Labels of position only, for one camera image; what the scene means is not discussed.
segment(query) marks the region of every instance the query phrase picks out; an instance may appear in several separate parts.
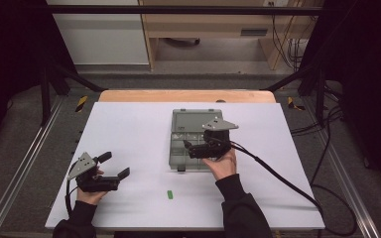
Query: black curtain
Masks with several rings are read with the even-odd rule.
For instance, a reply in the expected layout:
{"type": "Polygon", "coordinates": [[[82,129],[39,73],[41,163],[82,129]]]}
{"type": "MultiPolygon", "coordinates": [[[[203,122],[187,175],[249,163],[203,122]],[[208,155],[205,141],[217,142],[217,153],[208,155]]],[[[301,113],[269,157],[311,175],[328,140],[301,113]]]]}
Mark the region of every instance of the black curtain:
{"type": "MultiPolygon", "coordinates": [[[[331,7],[342,6],[343,16],[355,1],[329,2],[331,7]]],[[[332,21],[318,20],[305,64],[315,59],[316,50],[334,29],[332,21]]],[[[353,133],[372,168],[381,171],[381,1],[359,0],[336,38],[325,56],[325,79],[342,84],[341,105],[353,133]]]]}
{"type": "Polygon", "coordinates": [[[44,65],[57,62],[76,72],[53,15],[28,11],[25,4],[47,2],[0,0],[0,125],[9,99],[39,85],[44,65]]]}

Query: white cabinet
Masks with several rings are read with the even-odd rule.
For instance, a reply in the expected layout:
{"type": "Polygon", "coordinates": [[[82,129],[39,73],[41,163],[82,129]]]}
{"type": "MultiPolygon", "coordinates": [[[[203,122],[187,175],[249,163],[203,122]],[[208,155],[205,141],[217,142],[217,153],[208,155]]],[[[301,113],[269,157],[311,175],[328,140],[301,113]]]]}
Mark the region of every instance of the white cabinet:
{"type": "MultiPolygon", "coordinates": [[[[48,0],[49,5],[138,5],[136,0],[48,0]]],[[[54,14],[75,64],[149,64],[138,14],[54,14]]]]}

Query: black pole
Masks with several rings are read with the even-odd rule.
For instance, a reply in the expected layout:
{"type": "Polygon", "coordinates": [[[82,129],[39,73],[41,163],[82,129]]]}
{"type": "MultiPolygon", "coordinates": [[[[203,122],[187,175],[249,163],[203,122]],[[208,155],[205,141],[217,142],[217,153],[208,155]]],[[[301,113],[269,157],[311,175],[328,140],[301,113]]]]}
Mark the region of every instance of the black pole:
{"type": "Polygon", "coordinates": [[[49,92],[48,73],[44,65],[40,70],[40,88],[42,90],[42,126],[44,126],[51,116],[51,97],[49,92]]]}
{"type": "Polygon", "coordinates": [[[237,6],[113,6],[113,5],[26,5],[28,10],[54,14],[195,14],[321,16],[338,9],[322,7],[237,7],[237,6]]]}
{"type": "Polygon", "coordinates": [[[304,68],[301,68],[298,71],[295,71],[294,73],[288,75],[287,77],[285,77],[284,79],[274,83],[273,85],[266,87],[266,88],[262,88],[260,90],[268,90],[268,91],[274,92],[274,91],[282,88],[283,86],[289,84],[290,82],[292,82],[294,80],[306,77],[307,74],[311,73],[312,69],[313,69],[312,64],[306,65],[304,68]]]}
{"type": "Polygon", "coordinates": [[[85,78],[79,76],[77,73],[71,72],[71,71],[67,70],[66,68],[62,67],[59,64],[55,63],[55,69],[60,74],[62,74],[64,76],[66,76],[66,77],[69,77],[69,78],[79,82],[80,84],[88,87],[89,89],[91,89],[91,90],[93,90],[95,92],[102,92],[102,91],[108,89],[108,88],[103,88],[103,87],[95,85],[94,83],[92,83],[92,82],[86,80],[85,78]]]}
{"type": "Polygon", "coordinates": [[[324,127],[323,122],[323,103],[324,103],[324,86],[325,77],[323,70],[319,71],[319,76],[317,79],[317,105],[316,105],[316,117],[321,127],[324,127]]]}

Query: person's left hand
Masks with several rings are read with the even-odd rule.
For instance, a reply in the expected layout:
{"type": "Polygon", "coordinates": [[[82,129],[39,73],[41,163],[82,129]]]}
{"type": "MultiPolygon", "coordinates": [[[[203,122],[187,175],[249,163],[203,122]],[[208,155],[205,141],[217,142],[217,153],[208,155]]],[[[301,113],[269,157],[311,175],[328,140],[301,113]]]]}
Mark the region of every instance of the person's left hand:
{"type": "MultiPolygon", "coordinates": [[[[97,170],[98,175],[103,175],[104,172],[101,170],[97,170]]],[[[83,201],[85,203],[91,205],[97,205],[101,198],[107,194],[108,191],[95,191],[95,192],[85,192],[82,191],[81,188],[78,188],[76,194],[76,200],[83,201]]]]}

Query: camera mount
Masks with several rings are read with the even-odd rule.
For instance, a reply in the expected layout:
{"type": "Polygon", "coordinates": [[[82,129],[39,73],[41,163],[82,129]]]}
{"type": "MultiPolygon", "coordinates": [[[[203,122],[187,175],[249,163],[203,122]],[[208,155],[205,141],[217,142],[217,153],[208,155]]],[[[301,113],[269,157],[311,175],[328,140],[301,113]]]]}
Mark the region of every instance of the camera mount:
{"type": "Polygon", "coordinates": [[[239,126],[215,117],[202,125],[202,128],[205,129],[203,132],[205,144],[193,145],[184,140],[191,159],[216,158],[218,160],[221,158],[231,149],[229,130],[237,129],[239,126]]]}
{"type": "Polygon", "coordinates": [[[110,191],[117,190],[119,183],[130,175],[129,168],[120,172],[117,177],[103,177],[97,171],[98,163],[104,163],[112,157],[111,152],[106,152],[99,157],[92,158],[87,152],[84,152],[78,161],[70,167],[66,182],[65,203],[67,213],[72,212],[70,206],[69,182],[76,179],[77,186],[85,192],[110,191]]]}

